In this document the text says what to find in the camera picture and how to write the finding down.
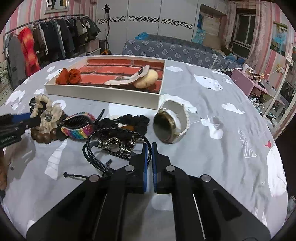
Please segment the person's left hand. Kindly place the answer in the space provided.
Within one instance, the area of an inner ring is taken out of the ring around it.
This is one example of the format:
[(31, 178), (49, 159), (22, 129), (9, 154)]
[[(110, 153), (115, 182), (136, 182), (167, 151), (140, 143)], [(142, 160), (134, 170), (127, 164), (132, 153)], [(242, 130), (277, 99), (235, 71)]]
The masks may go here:
[(8, 184), (7, 179), (8, 165), (4, 156), (3, 149), (0, 150), (0, 190), (6, 189)]

